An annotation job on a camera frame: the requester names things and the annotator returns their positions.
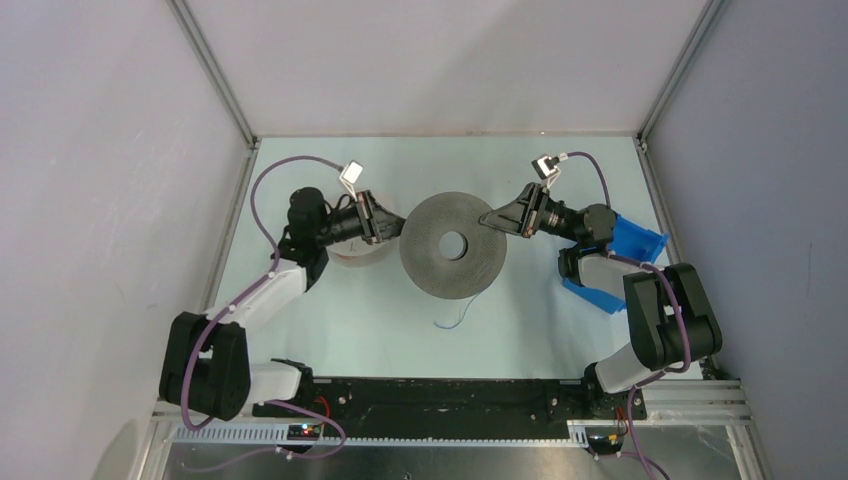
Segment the white cable spool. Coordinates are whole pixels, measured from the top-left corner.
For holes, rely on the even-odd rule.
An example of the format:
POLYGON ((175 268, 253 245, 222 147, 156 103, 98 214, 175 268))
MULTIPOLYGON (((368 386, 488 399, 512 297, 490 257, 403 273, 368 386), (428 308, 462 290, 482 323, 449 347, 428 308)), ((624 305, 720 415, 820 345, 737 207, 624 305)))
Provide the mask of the white cable spool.
MULTIPOLYGON (((359 192, 368 191, 370 191, 386 209, 393 212, 390 208, 386 207, 381 202, 381 199, 371 190, 362 190, 359 192)), ((359 237, 346 241, 341 239, 341 209, 348 206, 359 192, 353 196, 346 194, 344 196, 344 199, 346 200, 344 205, 342 205, 342 198, 340 198, 339 204, 329 213, 328 226, 326 227, 325 234, 326 239, 324 240, 324 243, 330 252, 330 257, 341 265, 348 267, 364 267, 382 260, 389 253, 389 245, 399 238, 397 237, 388 242, 376 245, 368 245, 359 237)))

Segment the black cable spool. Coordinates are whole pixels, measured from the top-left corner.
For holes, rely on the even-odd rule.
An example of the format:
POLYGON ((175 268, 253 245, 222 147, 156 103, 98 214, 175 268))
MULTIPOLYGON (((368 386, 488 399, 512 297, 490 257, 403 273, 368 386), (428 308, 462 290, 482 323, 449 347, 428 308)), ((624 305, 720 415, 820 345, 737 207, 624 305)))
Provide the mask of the black cable spool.
POLYGON ((436 194, 419 203, 406 218, 399 243, 412 282, 447 300, 486 290, 507 253, 505 234, 480 223, 491 210, 484 200, 462 192, 436 194))

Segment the blue plastic bin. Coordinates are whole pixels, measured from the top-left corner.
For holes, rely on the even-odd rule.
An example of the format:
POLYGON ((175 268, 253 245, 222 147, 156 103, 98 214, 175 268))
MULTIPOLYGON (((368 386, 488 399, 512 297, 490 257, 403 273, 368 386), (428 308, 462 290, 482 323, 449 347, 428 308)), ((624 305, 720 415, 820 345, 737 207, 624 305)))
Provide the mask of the blue plastic bin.
MULTIPOLYGON (((641 263, 654 263, 665 249, 669 234, 643 228, 623 216, 615 224, 609 249, 616 255, 641 263)), ((568 278, 563 286, 599 309, 614 314, 626 308, 623 277, 638 272, 637 266, 607 261, 590 254, 578 261, 580 283, 568 278)))

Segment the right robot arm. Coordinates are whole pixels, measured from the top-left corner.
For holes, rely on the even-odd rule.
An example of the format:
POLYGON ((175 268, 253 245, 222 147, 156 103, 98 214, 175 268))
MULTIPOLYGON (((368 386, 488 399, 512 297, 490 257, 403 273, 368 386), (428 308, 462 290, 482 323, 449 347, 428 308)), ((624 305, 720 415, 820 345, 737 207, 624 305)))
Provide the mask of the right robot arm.
POLYGON ((658 267, 612 249, 619 220, 607 204, 575 210, 554 201, 538 183, 527 184, 515 200, 480 217, 481 224, 510 235, 530 238, 544 232, 572 241, 558 255, 559 274, 624 301, 628 343, 584 373, 581 402, 596 418, 620 407, 621 392, 668 373, 684 373, 723 346, 696 268, 689 263, 658 267))

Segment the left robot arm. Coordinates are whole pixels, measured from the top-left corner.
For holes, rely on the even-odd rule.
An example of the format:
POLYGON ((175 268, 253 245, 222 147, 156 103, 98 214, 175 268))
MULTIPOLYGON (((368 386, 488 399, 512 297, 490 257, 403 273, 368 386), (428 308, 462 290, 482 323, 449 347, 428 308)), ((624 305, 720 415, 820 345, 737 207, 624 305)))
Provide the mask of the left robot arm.
POLYGON ((266 273, 223 305, 182 312, 172 321, 159 397, 184 416, 196 412, 229 421, 245 406, 269 400, 292 416, 311 412, 316 390, 301 380, 305 367, 251 359, 248 336, 317 283, 329 246, 354 238, 381 244, 399 237, 405 223, 368 190, 344 194, 331 205, 314 187, 291 195, 287 218, 266 273))

